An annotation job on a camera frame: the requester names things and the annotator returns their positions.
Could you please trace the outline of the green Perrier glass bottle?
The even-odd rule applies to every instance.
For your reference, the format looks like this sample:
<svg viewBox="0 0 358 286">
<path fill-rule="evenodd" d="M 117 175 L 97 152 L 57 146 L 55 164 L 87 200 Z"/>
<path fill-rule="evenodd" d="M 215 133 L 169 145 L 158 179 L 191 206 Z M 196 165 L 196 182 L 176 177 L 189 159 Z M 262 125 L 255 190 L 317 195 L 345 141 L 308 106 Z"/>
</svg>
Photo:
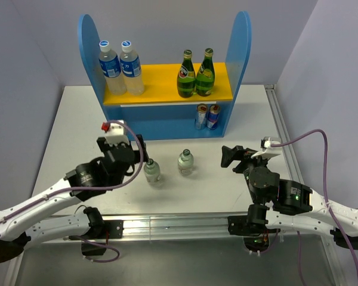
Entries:
<svg viewBox="0 0 358 286">
<path fill-rule="evenodd" d="M 204 59 L 196 75 L 196 92 L 202 97 L 209 96 L 214 87 L 215 71 L 212 61 L 213 53 L 212 48 L 205 50 Z"/>
</svg>

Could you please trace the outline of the green glass bottle red label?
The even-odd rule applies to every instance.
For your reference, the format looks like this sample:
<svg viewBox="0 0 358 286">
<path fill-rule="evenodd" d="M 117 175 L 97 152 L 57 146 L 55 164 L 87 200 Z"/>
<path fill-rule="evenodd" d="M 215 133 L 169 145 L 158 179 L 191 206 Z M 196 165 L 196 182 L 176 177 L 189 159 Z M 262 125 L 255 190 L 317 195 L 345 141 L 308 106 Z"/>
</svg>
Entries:
<svg viewBox="0 0 358 286">
<path fill-rule="evenodd" d="M 183 62 L 177 75 L 177 91 L 179 96 L 190 98 L 195 92 L 195 70 L 192 63 L 192 51 L 186 49 L 183 52 Z"/>
</svg>

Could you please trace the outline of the plastic water bottle blue label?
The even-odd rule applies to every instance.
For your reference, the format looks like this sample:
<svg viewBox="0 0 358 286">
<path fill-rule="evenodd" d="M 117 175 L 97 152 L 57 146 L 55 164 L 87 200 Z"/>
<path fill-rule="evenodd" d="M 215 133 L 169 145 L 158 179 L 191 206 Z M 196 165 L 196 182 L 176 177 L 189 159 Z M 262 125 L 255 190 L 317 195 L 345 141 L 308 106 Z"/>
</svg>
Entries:
<svg viewBox="0 0 358 286">
<path fill-rule="evenodd" d="M 141 95 L 144 92 L 144 83 L 138 53 L 131 41 L 123 41 L 121 48 L 120 64 L 127 90 L 130 94 Z"/>
</svg>

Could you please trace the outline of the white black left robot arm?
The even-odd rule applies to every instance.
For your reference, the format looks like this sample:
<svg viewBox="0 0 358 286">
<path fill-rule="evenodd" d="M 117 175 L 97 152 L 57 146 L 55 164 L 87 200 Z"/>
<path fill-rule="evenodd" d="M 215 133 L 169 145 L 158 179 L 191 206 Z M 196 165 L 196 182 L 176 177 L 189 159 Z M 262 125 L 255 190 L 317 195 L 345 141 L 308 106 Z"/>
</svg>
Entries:
<svg viewBox="0 0 358 286">
<path fill-rule="evenodd" d="M 108 191 L 122 188 L 140 173 L 148 160 L 142 135 L 135 137 L 137 149 L 120 135 L 99 137 L 103 153 L 78 165 L 40 194 L 0 211 L 0 263 L 7 262 L 40 243 L 62 237 L 89 241 L 102 235 L 106 226 L 98 209 L 53 219 L 52 215 Z"/>
</svg>

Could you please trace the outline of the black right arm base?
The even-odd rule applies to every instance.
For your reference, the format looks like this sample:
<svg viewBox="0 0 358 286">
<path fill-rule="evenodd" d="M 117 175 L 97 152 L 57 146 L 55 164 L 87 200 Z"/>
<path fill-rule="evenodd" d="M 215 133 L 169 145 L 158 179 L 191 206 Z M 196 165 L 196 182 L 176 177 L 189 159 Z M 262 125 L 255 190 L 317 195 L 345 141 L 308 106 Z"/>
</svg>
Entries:
<svg viewBox="0 0 358 286">
<path fill-rule="evenodd" d="M 267 229 L 265 226 L 253 226 L 247 223 L 247 215 L 233 215 L 227 217 L 230 235 L 243 237 L 243 246 L 249 255 L 260 257 L 274 247 L 280 229 Z"/>
</svg>

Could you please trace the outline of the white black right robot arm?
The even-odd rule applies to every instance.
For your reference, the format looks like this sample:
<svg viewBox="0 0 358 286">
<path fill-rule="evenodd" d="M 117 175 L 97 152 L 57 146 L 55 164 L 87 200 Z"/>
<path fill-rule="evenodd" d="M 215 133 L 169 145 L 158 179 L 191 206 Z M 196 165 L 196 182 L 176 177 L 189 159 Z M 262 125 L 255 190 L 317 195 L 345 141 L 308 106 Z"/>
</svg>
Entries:
<svg viewBox="0 0 358 286">
<path fill-rule="evenodd" d="M 278 148 L 261 151 L 223 146 L 221 167 L 242 174 L 252 204 L 246 215 L 227 218 L 228 232 L 238 236 L 256 236 L 266 232 L 305 231 L 334 239 L 342 248 L 358 250 L 358 209 L 349 208 L 296 181 L 280 178 L 267 167 L 269 160 L 281 154 Z"/>
</svg>

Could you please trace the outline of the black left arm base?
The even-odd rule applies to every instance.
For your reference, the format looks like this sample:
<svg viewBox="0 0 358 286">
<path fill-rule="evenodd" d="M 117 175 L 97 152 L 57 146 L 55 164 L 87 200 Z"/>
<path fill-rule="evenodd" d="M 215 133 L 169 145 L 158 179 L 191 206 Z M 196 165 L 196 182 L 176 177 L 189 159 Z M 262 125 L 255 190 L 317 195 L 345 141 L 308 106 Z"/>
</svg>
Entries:
<svg viewBox="0 0 358 286">
<path fill-rule="evenodd" d="M 121 254 L 118 249 L 110 245 L 110 240 L 121 239 L 124 230 L 122 220 L 109 220 L 98 229 L 91 228 L 84 235 L 70 235 L 70 241 L 81 242 L 81 253 L 83 258 L 93 263 L 109 263 L 120 258 Z M 116 256 L 111 259 L 100 259 L 107 250 L 114 251 Z"/>
</svg>

